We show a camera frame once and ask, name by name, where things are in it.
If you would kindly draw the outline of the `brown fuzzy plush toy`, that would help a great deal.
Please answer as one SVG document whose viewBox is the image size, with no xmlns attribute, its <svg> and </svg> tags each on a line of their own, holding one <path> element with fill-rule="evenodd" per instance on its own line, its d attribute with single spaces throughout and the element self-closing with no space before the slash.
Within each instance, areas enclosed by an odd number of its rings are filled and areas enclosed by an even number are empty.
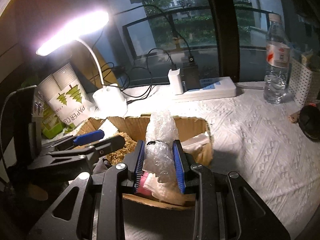
<svg viewBox="0 0 320 240">
<path fill-rule="evenodd" d="M 137 146 L 137 142 L 134 141 L 127 133 L 119 132 L 117 135 L 122 136 L 125 139 L 125 145 L 123 148 L 107 154 L 105 157 L 112 165 L 121 163 L 124 160 L 125 155 L 133 152 Z"/>
</svg>

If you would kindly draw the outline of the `clear bubble wrap bundle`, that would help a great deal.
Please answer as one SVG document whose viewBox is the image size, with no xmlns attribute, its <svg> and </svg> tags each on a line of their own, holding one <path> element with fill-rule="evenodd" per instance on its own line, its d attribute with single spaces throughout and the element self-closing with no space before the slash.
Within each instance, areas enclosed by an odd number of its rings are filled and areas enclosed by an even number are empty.
<svg viewBox="0 0 320 240">
<path fill-rule="evenodd" d="M 143 170 L 153 173 L 159 183 L 176 182 L 172 145 L 177 139 L 178 129 L 169 111 L 150 115 L 145 134 Z"/>
</svg>

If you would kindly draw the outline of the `grey sock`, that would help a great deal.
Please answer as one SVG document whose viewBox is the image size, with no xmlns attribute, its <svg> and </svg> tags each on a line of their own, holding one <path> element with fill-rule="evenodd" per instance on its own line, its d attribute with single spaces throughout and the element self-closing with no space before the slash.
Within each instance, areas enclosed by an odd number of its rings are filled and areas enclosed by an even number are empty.
<svg viewBox="0 0 320 240">
<path fill-rule="evenodd" d="M 94 164 L 93 174 L 105 173 L 111 167 L 112 164 L 105 157 L 101 157 L 98 162 Z"/>
</svg>

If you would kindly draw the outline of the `open cardboard box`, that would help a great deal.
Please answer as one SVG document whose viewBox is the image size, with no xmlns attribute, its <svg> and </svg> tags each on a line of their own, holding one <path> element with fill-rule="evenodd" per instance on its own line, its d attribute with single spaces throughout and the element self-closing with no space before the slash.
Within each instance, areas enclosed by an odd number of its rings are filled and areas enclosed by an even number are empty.
<svg viewBox="0 0 320 240">
<path fill-rule="evenodd" d="M 138 141 L 144 141 L 142 182 L 135 196 L 125 194 L 125 199 L 172 210 L 185 210 L 194 206 L 195 195 L 183 195 L 178 189 L 174 141 L 180 140 L 182 148 L 195 161 L 209 165 L 213 158 L 213 140 L 206 120 L 171 116 L 164 112 L 141 117 L 88 118 L 75 130 L 78 135 L 83 135 L 100 128 L 107 137 L 125 137 L 125 145 L 114 153 L 112 164 L 126 157 Z"/>
</svg>

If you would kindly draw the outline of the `white paper cup sleeve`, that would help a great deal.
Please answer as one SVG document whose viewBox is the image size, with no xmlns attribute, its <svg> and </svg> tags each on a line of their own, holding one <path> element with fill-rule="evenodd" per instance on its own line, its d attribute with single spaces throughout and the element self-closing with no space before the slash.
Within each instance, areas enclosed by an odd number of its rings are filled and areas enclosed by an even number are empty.
<svg viewBox="0 0 320 240">
<path fill-rule="evenodd" d="M 76 128 L 89 118 L 93 103 L 70 63 L 46 77 L 39 84 L 39 89 L 65 125 Z"/>
</svg>

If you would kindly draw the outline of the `white power strip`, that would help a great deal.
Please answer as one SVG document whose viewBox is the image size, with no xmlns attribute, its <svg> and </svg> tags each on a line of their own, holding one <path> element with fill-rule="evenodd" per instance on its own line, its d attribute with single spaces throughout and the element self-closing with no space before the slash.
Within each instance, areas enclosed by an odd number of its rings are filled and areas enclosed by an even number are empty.
<svg viewBox="0 0 320 240">
<path fill-rule="evenodd" d="M 178 101 L 200 101 L 231 98 L 236 96 L 236 85 L 230 77 L 216 77 L 200 80 L 200 89 L 192 89 L 181 95 L 175 95 Z"/>
</svg>

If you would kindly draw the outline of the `white textured table cloth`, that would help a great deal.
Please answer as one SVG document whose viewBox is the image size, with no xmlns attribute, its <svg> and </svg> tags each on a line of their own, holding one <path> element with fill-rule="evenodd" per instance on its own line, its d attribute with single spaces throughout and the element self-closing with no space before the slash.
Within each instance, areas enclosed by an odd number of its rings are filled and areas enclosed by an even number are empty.
<svg viewBox="0 0 320 240">
<path fill-rule="evenodd" d="M 289 121 L 298 109 L 291 98 L 269 104 L 261 83 L 249 82 L 232 98 L 180 102 L 169 98 L 165 86 L 157 86 L 149 98 L 129 104 L 124 116 L 158 109 L 206 120 L 213 137 L 213 170 L 239 172 L 292 239 L 319 239 L 319 143 Z"/>
</svg>

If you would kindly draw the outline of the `white charger plug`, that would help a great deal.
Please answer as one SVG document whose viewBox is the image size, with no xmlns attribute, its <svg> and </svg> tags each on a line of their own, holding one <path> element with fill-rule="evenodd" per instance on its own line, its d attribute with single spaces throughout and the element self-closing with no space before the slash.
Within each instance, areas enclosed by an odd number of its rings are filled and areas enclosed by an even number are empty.
<svg viewBox="0 0 320 240">
<path fill-rule="evenodd" d="M 184 93 L 183 83 L 181 79 L 181 69 L 174 64 L 168 72 L 168 79 L 170 89 L 174 95 L 181 95 Z"/>
</svg>

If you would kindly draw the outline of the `dark power adapter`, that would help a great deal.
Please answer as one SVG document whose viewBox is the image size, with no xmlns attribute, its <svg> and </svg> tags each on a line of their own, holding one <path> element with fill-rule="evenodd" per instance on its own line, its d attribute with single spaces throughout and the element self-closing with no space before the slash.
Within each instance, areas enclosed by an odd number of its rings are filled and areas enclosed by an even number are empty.
<svg viewBox="0 0 320 240">
<path fill-rule="evenodd" d="M 183 76 L 186 90 L 200 89 L 199 68 L 193 56 L 183 63 Z"/>
</svg>

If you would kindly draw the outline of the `black round pouch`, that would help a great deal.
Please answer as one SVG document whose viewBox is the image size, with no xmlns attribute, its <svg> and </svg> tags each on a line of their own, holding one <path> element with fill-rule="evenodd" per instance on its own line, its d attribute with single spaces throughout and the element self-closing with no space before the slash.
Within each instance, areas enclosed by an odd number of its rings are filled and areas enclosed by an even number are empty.
<svg viewBox="0 0 320 240">
<path fill-rule="evenodd" d="M 304 106 L 299 114 L 299 127 L 311 141 L 319 141 L 319 116 L 319 109 L 312 105 Z"/>
</svg>

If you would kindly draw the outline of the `clear water bottle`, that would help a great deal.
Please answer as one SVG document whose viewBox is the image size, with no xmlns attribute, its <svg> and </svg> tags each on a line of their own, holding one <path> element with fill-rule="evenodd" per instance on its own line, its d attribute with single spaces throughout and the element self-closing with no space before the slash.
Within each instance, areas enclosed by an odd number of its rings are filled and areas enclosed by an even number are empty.
<svg viewBox="0 0 320 240">
<path fill-rule="evenodd" d="M 264 99 L 271 104 L 281 103 L 285 96 L 290 66 L 290 47 L 281 16 L 268 15 L 270 26 L 266 34 L 266 73 Z"/>
</svg>

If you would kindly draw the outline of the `white perforated organizer basket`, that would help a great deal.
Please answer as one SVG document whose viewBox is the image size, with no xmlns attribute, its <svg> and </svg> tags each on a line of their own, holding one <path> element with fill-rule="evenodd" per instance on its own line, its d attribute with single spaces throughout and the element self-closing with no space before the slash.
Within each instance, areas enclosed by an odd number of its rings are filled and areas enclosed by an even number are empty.
<svg viewBox="0 0 320 240">
<path fill-rule="evenodd" d="M 291 67 L 289 93 L 298 107 L 302 108 L 317 98 L 316 73 L 294 58 L 291 59 Z"/>
</svg>

